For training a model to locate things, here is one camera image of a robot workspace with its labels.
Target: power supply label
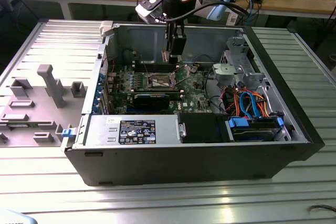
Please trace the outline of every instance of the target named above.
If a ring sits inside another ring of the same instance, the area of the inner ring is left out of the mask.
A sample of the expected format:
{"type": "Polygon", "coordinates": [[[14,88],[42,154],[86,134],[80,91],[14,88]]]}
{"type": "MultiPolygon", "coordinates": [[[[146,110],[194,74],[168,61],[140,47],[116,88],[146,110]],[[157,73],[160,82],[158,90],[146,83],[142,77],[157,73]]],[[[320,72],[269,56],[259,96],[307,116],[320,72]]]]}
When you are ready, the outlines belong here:
{"type": "Polygon", "coordinates": [[[120,121],[119,144],[156,144],[155,120],[120,121]]]}

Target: sticker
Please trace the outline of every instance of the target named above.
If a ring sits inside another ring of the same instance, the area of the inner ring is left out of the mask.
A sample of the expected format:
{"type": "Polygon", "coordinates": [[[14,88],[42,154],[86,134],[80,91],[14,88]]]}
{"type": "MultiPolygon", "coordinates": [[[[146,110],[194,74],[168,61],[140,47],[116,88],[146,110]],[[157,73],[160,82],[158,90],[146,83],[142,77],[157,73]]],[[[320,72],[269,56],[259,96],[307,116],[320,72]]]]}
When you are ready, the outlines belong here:
{"type": "Polygon", "coordinates": [[[9,127],[12,127],[12,128],[28,128],[28,125],[27,124],[11,124],[9,127]]]}
{"type": "Polygon", "coordinates": [[[120,120],[119,144],[156,144],[154,120],[120,120]]]}
{"type": "Polygon", "coordinates": [[[112,118],[106,118],[106,123],[120,123],[121,118],[116,118],[116,117],[112,117],[112,118]]]}

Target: grey plastic tab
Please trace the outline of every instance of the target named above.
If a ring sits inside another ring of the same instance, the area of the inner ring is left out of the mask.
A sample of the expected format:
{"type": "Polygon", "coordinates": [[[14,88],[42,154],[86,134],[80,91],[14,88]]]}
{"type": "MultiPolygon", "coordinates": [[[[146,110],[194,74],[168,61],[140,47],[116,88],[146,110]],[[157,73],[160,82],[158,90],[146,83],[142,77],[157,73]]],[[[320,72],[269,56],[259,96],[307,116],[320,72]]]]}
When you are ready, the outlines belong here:
{"type": "Polygon", "coordinates": [[[86,95],[86,90],[83,82],[74,81],[71,85],[71,92],[74,98],[84,98],[86,95]]]}
{"type": "Polygon", "coordinates": [[[5,144],[8,140],[8,137],[4,133],[0,132],[0,140],[5,144]]]}
{"type": "Polygon", "coordinates": [[[36,143],[51,143],[54,141],[53,136],[49,132],[35,132],[33,139],[36,143]]]}
{"type": "MultiPolygon", "coordinates": [[[[64,92],[65,92],[65,88],[63,87],[63,85],[62,85],[62,83],[61,83],[61,80],[60,80],[60,79],[55,79],[55,81],[56,81],[57,89],[58,89],[59,92],[63,95],[64,92]]],[[[46,92],[47,92],[48,96],[51,96],[51,94],[50,94],[49,91],[48,91],[48,88],[45,87],[45,89],[46,89],[46,92]]]]}
{"type": "Polygon", "coordinates": [[[3,121],[28,121],[29,116],[27,114],[4,114],[1,120],[3,121]]]}
{"type": "Polygon", "coordinates": [[[63,132],[63,127],[62,127],[62,125],[58,124],[57,128],[55,130],[55,134],[61,142],[63,141],[62,132],[63,132]]]}
{"type": "Polygon", "coordinates": [[[10,131],[11,128],[6,123],[0,123],[0,131],[10,131]]]}
{"type": "Polygon", "coordinates": [[[52,76],[53,67],[48,64],[41,64],[37,69],[37,74],[44,79],[48,92],[50,93],[57,108],[63,108],[65,106],[65,101],[62,97],[62,92],[57,87],[56,80],[52,76]]]}
{"type": "Polygon", "coordinates": [[[48,122],[48,123],[39,123],[39,124],[37,124],[37,126],[41,130],[54,130],[57,127],[57,125],[54,121],[51,121],[51,122],[48,122]]]}
{"type": "Polygon", "coordinates": [[[20,100],[20,101],[12,101],[9,106],[12,109],[16,108],[32,108],[35,106],[35,103],[32,100],[20,100]]]}
{"type": "Polygon", "coordinates": [[[13,84],[10,86],[10,89],[12,90],[15,97],[19,99],[22,97],[28,97],[25,89],[32,89],[32,87],[27,79],[16,78],[13,84]]]}

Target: circuit board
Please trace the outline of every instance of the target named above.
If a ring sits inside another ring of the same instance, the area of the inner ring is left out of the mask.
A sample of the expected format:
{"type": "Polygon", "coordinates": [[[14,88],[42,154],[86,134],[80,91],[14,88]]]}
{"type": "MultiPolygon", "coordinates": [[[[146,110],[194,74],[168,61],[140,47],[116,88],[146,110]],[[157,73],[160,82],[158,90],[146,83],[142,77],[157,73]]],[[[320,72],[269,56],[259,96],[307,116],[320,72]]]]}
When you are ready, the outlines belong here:
{"type": "Polygon", "coordinates": [[[135,72],[119,68],[109,79],[111,114],[177,114],[211,112],[204,91],[202,71],[190,71],[187,65],[177,66],[174,73],[135,72]],[[133,107],[137,94],[164,94],[170,97],[169,107],[158,111],[137,111],[133,107]]]}

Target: aluminum work table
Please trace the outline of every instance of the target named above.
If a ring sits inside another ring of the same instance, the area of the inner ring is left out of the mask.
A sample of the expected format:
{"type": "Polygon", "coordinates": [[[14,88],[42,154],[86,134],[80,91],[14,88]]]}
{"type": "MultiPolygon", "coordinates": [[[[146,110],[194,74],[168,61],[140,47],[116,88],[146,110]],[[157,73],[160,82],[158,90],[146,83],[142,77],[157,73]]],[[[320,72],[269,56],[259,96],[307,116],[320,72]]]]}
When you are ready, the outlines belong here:
{"type": "MultiPolygon", "coordinates": [[[[0,78],[0,106],[11,95],[10,78],[29,80],[34,62],[62,56],[62,48],[53,49],[53,55],[38,48],[51,47],[53,40],[64,40],[65,48],[86,45],[67,57],[68,64],[54,66],[55,78],[63,83],[88,81],[91,54],[101,43],[99,26],[100,22],[64,20],[39,23],[0,78]]],[[[0,148],[0,207],[30,215],[39,224],[335,223],[333,213],[307,209],[336,206],[336,82],[295,33],[254,31],[326,144],[310,159],[291,163],[273,179],[89,187],[59,146],[0,148]]]]}

